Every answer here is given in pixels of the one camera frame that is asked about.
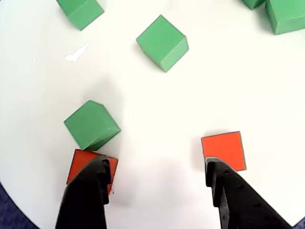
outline blue carpet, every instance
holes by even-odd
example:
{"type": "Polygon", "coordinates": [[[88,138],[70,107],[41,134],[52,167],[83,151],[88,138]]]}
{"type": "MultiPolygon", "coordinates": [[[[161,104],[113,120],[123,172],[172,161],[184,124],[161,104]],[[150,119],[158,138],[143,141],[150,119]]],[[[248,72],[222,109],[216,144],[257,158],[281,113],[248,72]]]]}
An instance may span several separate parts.
{"type": "Polygon", "coordinates": [[[305,218],[302,219],[300,222],[298,222],[295,226],[294,229],[305,229],[305,218]]]}
{"type": "Polygon", "coordinates": [[[38,229],[14,204],[1,183],[0,229],[38,229]]]}

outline green block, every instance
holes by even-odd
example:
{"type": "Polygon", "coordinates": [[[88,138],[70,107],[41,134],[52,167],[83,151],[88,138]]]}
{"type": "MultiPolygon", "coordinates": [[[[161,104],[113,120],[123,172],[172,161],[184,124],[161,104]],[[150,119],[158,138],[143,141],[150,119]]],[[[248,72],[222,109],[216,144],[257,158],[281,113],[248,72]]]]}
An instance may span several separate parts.
{"type": "Polygon", "coordinates": [[[82,30],[104,13],[96,0],[57,0],[69,20],[82,30]]]}
{"type": "Polygon", "coordinates": [[[275,34],[305,28],[304,0],[267,0],[266,10],[275,34]]]}
{"type": "Polygon", "coordinates": [[[188,50],[186,36],[160,15],[138,38],[143,52],[167,72],[188,50]]]}
{"type": "Polygon", "coordinates": [[[244,0],[244,4],[246,4],[251,10],[262,5],[264,2],[265,0],[244,0]]]}
{"type": "Polygon", "coordinates": [[[92,100],[64,123],[82,150],[98,150],[121,131],[106,108],[92,100]]]}

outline red cube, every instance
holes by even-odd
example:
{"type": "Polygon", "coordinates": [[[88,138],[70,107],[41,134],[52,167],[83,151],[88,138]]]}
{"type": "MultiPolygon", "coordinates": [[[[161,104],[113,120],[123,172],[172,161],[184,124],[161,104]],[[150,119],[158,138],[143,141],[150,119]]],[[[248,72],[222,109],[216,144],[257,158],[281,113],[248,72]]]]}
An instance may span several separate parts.
{"type": "MultiPolygon", "coordinates": [[[[67,184],[70,183],[70,181],[96,156],[100,156],[100,154],[89,152],[89,151],[83,151],[80,149],[76,149],[74,152],[69,176],[67,179],[67,184]]],[[[110,175],[111,175],[111,184],[107,186],[108,194],[110,194],[113,177],[115,174],[115,170],[118,164],[118,159],[113,157],[108,157],[109,164],[110,164],[110,175]]]]}
{"type": "Polygon", "coordinates": [[[232,132],[202,138],[203,156],[217,157],[234,170],[246,170],[244,149],[240,132],[232,132]]]}

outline white table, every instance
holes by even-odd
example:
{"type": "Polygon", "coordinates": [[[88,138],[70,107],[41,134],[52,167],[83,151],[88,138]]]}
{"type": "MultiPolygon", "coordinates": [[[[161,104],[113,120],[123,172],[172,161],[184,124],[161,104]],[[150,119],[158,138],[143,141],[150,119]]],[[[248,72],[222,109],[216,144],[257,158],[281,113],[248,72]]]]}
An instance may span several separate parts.
{"type": "Polygon", "coordinates": [[[0,181],[54,228],[77,145],[63,121],[88,99],[122,128],[109,229],[219,229],[200,138],[240,130],[240,174],[291,225],[305,216],[305,30],[274,36],[238,0],[109,0],[83,31],[57,2],[0,1],[0,181]],[[135,39],[163,14],[187,54],[159,70],[135,39]],[[76,62],[65,57],[89,42],[76,62]]]}

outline wooden block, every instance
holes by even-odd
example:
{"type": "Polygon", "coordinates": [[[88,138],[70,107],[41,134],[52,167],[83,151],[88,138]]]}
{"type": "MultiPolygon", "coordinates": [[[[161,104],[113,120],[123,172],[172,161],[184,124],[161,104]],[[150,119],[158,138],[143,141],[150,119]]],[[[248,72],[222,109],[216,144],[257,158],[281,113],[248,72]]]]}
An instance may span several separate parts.
{"type": "Polygon", "coordinates": [[[186,36],[160,15],[138,38],[143,52],[167,72],[188,50],[186,36]]]}
{"type": "Polygon", "coordinates": [[[246,170],[244,149],[240,132],[213,135],[202,138],[203,156],[218,157],[234,170],[246,170]]]}
{"type": "Polygon", "coordinates": [[[57,0],[69,20],[79,29],[84,29],[104,13],[96,0],[57,0]]]}
{"type": "Polygon", "coordinates": [[[266,10],[275,34],[305,28],[304,0],[266,0],[266,10]]]}
{"type": "MultiPolygon", "coordinates": [[[[95,157],[100,156],[100,154],[89,152],[89,151],[82,151],[80,149],[76,149],[74,152],[72,164],[69,171],[69,176],[67,179],[67,184],[70,183],[71,180],[95,157]]],[[[113,177],[115,174],[115,170],[118,164],[118,159],[113,157],[108,157],[109,164],[110,164],[110,175],[111,175],[111,184],[107,186],[108,194],[110,194],[113,177]]]]}
{"type": "Polygon", "coordinates": [[[262,5],[264,2],[265,0],[244,0],[244,4],[251,10],[262,5]]]}
{"type": "Polygon", "coordinates": [[[89,100],[65,122],[81,150],[98,150],[121,130],[106,108],[89,100]]]}

